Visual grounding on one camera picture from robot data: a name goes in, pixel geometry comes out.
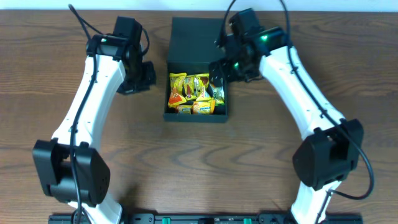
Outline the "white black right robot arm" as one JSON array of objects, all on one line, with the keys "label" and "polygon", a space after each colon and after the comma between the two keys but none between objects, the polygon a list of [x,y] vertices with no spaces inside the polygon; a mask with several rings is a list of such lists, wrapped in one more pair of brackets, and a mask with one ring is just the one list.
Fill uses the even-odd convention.
[{"label": "white black right robot arm", "polygon": [[297,198],[285,223],[361,223],[359,215],[329,215],[326,208],[339,185],[358,165],[364,130],[347,120],[316,86],[289,38],[289,31],[261,26],[246,9],[229,19],[216,41],[224,58],[210,64],[210,81],[266,79],[278,92],[300,132],[302,143],[292,158],[300,179]]}]

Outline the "yellow chocolate wafer packet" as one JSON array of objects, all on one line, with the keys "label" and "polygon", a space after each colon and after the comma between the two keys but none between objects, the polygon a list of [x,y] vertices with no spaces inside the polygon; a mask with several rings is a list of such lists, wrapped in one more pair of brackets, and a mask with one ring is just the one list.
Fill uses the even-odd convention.
[{"label": "yellow chocolate wafer packet", "polygon": [[198,79],[196,75],[188,75],[183,81],[183,90],[187,101],[198,97]]}]

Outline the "green yellow snack packet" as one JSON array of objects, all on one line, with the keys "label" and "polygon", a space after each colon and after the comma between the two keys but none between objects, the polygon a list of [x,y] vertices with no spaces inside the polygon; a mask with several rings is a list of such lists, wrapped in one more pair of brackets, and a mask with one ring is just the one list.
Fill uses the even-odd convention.
[{"label": "green yellow snack packet", "polygon": [[212,92],[212,99],[215,102],[216,106],[224,104],[224,89],[222,86],[215,86],[213,83],[210,83],[210,88]]}]

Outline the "yellow biscuit snack packet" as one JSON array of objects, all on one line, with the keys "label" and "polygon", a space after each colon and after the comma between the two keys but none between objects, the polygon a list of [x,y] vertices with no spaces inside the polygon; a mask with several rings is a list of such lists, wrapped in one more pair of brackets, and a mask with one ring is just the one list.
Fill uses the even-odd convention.
[{"label": "yellow biscuit snack packet", "polygon": [[192,106],[192,113],[209,115],[213,114],[214,109],[215,109],[215,100],[195,101]]}]

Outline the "yellow chocolate snack packet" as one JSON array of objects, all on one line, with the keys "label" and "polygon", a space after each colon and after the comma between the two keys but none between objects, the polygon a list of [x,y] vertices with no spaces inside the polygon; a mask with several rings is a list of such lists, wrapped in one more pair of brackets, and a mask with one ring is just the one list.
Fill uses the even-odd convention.
[{"label": "yellow chocolate snack packet", "polygon": [[196,74],[196,78],[198,80],[198,94],[197,94],[197,101],[210,101],[211,96],[207,92],[207,88],[210,84],[209,81],[209,73],[202,73],[202,74]]}]

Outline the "yellow orange snack packet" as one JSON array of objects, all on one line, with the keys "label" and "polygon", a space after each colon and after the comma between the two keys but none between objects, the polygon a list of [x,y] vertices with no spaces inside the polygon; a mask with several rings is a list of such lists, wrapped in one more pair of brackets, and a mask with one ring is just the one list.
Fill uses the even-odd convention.
[{"label": "yellow orange snack packet", "polygon": [[187,76],[186,73],[170,73],[170,96],[168,101],[169,108],[175,108],[178,105],[186,103],[185,97],[182,95],[183,81]]}]

